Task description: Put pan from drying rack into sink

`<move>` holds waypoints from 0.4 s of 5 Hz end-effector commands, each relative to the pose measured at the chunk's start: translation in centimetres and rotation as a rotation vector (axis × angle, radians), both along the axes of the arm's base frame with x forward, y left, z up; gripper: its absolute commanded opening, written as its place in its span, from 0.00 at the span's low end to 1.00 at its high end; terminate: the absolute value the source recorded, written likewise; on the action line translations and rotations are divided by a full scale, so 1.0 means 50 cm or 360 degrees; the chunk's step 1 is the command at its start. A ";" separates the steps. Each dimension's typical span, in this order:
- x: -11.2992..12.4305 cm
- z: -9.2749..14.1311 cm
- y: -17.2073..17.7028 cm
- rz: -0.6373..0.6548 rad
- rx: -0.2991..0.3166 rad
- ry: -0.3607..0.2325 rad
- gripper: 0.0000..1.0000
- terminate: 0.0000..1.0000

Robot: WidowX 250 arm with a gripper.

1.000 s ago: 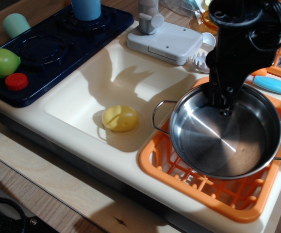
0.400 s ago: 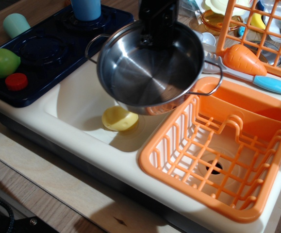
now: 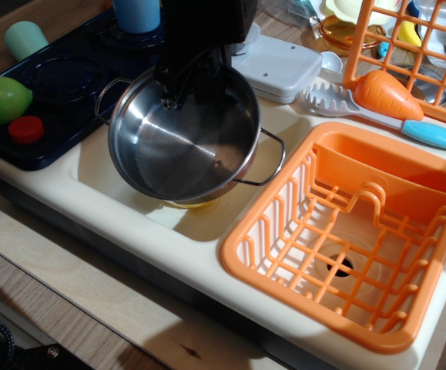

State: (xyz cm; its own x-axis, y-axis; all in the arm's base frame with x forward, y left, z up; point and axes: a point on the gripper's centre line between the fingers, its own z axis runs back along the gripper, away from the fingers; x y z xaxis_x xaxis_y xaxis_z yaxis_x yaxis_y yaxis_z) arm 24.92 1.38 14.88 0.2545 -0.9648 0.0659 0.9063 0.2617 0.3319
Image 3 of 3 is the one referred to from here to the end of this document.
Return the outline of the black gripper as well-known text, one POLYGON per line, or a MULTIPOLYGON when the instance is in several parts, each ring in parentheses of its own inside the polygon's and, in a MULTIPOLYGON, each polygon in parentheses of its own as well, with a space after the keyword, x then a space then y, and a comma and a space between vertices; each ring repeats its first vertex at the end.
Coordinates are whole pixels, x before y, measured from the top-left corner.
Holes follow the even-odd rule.
POLYGON ((181 110, 189 97, 222 96, 231 70, 231 45, 243 42, 256 1, 162 1, 164 42, 154 69, 164 106, 181 110))

